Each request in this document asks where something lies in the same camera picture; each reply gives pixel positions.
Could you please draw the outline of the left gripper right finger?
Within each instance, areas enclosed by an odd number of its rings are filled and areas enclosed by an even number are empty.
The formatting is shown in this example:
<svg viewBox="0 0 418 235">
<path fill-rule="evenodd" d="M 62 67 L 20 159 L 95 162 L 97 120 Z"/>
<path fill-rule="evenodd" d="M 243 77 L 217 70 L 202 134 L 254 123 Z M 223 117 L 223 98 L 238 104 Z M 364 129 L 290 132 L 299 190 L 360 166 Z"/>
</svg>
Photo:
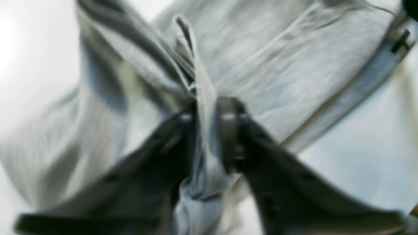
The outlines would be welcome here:
<svg viewBox="0 0 418 235">
<path fill-rule="evenodd" d="M 400 235 L 397 211 L 367 206 L 284 150 L 236 98 L 217 99 L 217 132 L 225 170 L 246 178 L 266 235 Z"/>
</svg>

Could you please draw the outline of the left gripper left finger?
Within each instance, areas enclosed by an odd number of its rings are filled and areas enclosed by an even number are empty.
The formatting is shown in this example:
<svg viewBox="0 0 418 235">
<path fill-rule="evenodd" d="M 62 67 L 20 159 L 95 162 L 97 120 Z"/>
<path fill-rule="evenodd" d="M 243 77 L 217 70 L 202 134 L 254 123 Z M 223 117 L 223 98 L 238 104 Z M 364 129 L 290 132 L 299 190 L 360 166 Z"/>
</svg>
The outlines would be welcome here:
<svg viewBox="0 0 418 235">
<path fill-rule="evenodd" d="M 164 122 L 146 143 L 64 203 L 15 224 L 19 235 L 165 235 L 190 173 L 194 115 Z"/>
</svg>

